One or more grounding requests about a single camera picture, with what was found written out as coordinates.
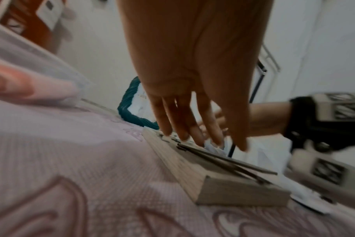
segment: hand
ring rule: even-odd
[[[117,0],[128,49],[161,131],[203,146],[192,91],[207,132],[223,141],[210,106],[222,109],[246,150],[252,74],[272,0]]]
[[[284,134],[291,116],[292,106],[289,102],[250,104],[250,137]],[[221,111],[215,113],[217,123],[223,135],[229,135],[225,117]],[[207,134],[202,121],[198,122],[203,134]]]

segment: pink patterned bedspread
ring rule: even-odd
[[[355,219],[194,205],[141,135],[86,108],[0,101],[0,237],[355,237]]]

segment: wooden block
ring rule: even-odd
[[[287,205],[289,191],[236,176],[189,151],[178,149],[175,139],[164,137],[159,131],[144,128],[142,134],[196,204]]]

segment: plastic bag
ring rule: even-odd
[[[26,84],[21,74],[32,82]],[[45,105],[75,105],[91,84],[55,55],[2,26],[0,83],[7,86],[0,88],[3,100]]]

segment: teal fabric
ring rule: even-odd
[[[137,93],[138,86],[140,84],[140,79],[138,77],[135,77],[131,83],[128,89],[126,90],[122,101],[120,102],[118,106],[118,112],[119,115],[122,117],[127,122],[142,126],[142,127],[149,127],[155,130],[159,129],[159,126],[157,122],[151,122],[150,120],[147,120],[146,118],[140,118],[134,114],[131,114],[131,112],[128,110],[128,108],[132,104],[132,99],[134,95]]]

